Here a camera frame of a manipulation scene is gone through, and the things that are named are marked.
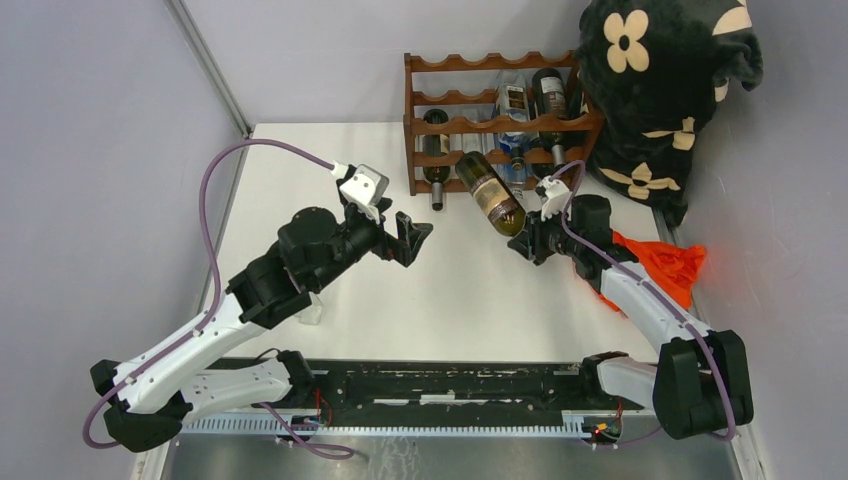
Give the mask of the green wine bottle white label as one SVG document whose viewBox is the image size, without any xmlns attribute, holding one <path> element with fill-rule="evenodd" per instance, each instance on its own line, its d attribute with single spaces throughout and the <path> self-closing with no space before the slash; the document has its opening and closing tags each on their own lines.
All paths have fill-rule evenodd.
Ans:
<svg viewBox="0 0 848 480">
<path fill-rule="evenodd" d="M 524 148 L 527 152 L 539 149 L 549 156 L 548 160 L 544 163 L 529 164 L 532 175 L 539 180 L 554 174 L 557 170 L 557 165 L 553 160 L 553 146 L 554 143 L 550 140 L 550 135 L 548 133 L 540 134 L 538 131 L 525 133 Z"/>
</svg>

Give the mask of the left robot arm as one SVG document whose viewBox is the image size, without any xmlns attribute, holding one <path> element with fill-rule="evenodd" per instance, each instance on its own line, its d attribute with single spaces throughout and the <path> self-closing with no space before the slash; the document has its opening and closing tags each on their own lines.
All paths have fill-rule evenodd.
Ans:
<svg viewBox="0 0 848 480">
<path fill-rule="evenodd" d="M 155 347 L 122 363 L 102 360 L 91 370 L 112 446 L 135 453 L 173 439 L 184 426 L 234 408 L 280 402 L 302 407 L 315 379 L 298 351 L 232 370 L 215 370 L 224 354 L 306 312 L 316 296 L 367 254 L 410 266 L 432 233 L 429 223 L 396 215 L 398 234 L 354 205 L 343 222 L 324 208 L 297 212 L 278 240 L 213 294 L 209 309 Z"/>
</svg>

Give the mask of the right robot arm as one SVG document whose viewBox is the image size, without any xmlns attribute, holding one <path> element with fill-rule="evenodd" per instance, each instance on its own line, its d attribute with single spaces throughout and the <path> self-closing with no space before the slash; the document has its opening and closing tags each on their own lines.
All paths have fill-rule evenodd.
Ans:
<svg viewBox="0 0 848 480">
<path fill-rule="evenodd" d="M 569 257 L 578 276 L 615 304 L 658 354 L 655 363 L 622 352 L 584 359 L 580 400 L 602 408 L 616 396 L 651 410 L 673 439 L 722 439 L 754 418 L 746 346 L 732 330 L 716 331 L 691 315 L 649 277 L 637 256 L 613 240 L 608 199 L 579 195 L 568 211 L 527 214 L 508 246 L 535 265 Z"/>
</svg>

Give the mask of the blue square bottle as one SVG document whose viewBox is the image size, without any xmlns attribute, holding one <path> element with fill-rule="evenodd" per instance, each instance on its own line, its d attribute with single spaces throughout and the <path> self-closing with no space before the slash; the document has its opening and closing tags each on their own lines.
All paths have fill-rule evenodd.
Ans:
<svg viewBox="0 0 848 480">
<path fill-rule="evenodd" d="M 510 100 L 509 104 L 510 106 L 508 108 L 504 108 L 502 103 L 497 103 L 493 110 L 493 116 L 507 115 L 511 119 L 520 122 L 530 120 L 526 98 L 523 100 Z M 505 164 L 497 165 L 496 170 L 518 199 L 523 197 L 529 172 L 525 159 L 527 153 L 524 148 L 525 133 L 497 132 L 494 134 L 496 146 L 509 157 L 509 161 Z"/>
</svg>

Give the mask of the clear bottle black cap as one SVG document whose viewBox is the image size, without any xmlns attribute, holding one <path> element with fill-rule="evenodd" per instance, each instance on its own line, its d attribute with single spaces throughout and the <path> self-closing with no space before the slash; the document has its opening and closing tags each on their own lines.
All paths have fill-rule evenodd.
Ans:
<svg viewBox="0 0 848 480">
<path fill-rule="evenodd" d="M 524 76 L 517 70 L 502 70 L 497 74 L 497 99 L 493 116 L 507 116 L 524 123 L 530 120 L 527 86 Z M 509 156 L 510 170 L 523 173 L 525 150 L 523 131 L 505 131 L 495 134 L 498 146 Z"/>
</svg>

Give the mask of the small clear glass bottle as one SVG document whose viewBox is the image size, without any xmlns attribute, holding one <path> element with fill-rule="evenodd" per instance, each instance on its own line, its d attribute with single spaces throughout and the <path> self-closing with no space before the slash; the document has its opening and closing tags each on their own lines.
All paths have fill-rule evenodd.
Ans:
<svg viewBox="0 0 848 480">
<path fill-rule="evenodd" d="M 481 116 L 478 108 L 466 107 L 461 110 L 461 115 L 468 120 L 469 123 L 480 123 Z M 463 133 L 461 135 L 462 149 L 465 154 L 479 154 L 485 156 L 489 151 L 486 144 L 486 134 L 479 131 L 472 133 Z"/>
</svg>

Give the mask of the green wine bottle front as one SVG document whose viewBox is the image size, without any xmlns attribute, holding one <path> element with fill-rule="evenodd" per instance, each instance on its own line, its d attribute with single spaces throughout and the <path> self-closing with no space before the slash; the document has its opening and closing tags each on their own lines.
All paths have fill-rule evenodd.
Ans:
<svg viewBox="0 0 848 480">
<path fill-rule="evenodd" d="M 428 124 L 443 124 L 449 121 L 448 114 L 441 109 L 430 109 L 425 112 L 423 120 Z M 450 136 L 448 134 L 427 135 L 423 138 L 423 152 L 429 157 L 446 156 L 451 151 Z M 444 185 L 451 175 L 449 166 L 423 167 L 422 172 L 425 180 L 431 185 L 430 203 L 434 211 L 442 211 L 444 208 Z"/>
</svg>

